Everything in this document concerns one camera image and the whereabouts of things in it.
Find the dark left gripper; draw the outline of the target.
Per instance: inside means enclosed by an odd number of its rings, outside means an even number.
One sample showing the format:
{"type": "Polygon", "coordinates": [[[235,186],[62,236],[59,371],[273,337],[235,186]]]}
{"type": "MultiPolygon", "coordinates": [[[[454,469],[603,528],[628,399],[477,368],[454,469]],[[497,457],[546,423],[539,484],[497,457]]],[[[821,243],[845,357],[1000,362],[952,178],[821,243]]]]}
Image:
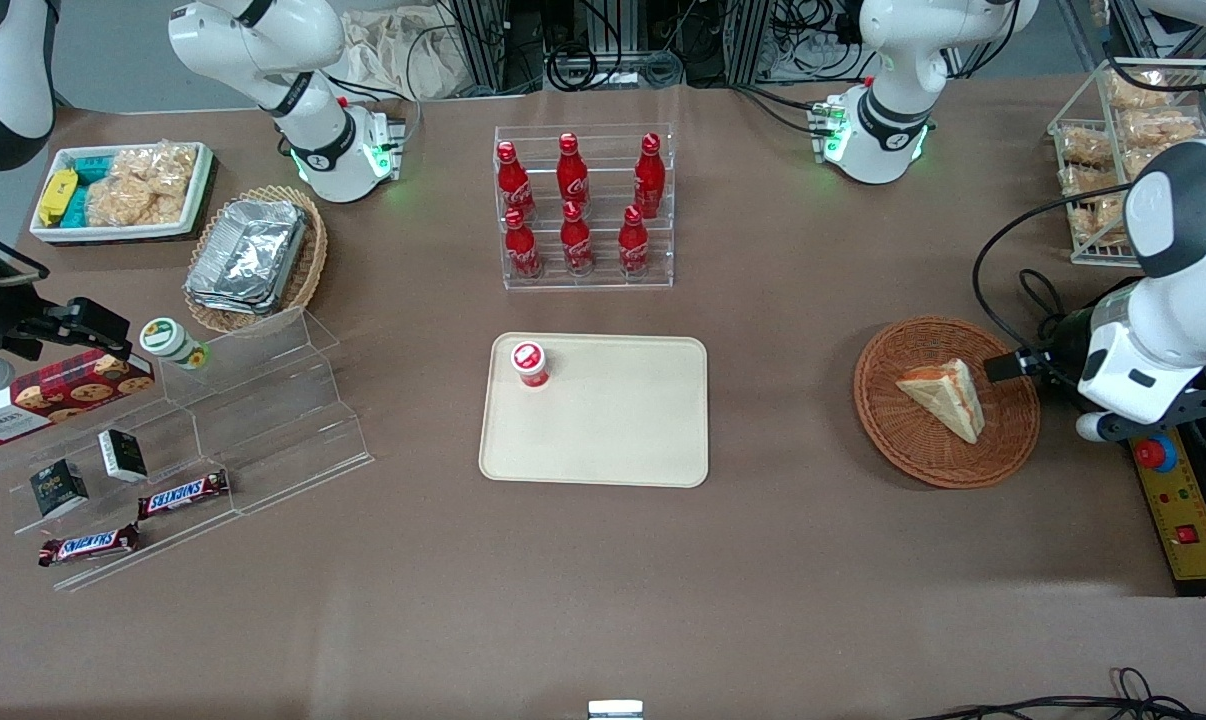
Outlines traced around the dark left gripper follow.
{"type": "MultiPolygon", "coordinates": [[[[1077,390],[1083,365],[1089,355],[1091,308],[1071,314],[1048,314],[1040,323],[1040,351],[1056,373],[1040,374],[1040,386],[1062,400],[1085,400],[1077,390]]],[[[984,374],[991,384],[1034,377],[1040,373],[1038,361],[1031,352],[1009,352],[983,361],[984,374]]]]}

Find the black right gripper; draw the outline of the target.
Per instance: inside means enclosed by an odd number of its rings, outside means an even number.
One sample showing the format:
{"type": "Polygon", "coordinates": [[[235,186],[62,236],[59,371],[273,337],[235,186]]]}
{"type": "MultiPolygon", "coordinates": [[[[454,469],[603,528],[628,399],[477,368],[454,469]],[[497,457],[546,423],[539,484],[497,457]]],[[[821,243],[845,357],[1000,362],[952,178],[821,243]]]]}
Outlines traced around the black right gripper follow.
{"type": "Polygon", "coordinates": [[[55,308],[55,322],[31,283],[0,287],[0,351],[37,361],[42,343],[96,349],[128,361],[131,356],[129,322],[90,299],[72,299],[55,308]]]}

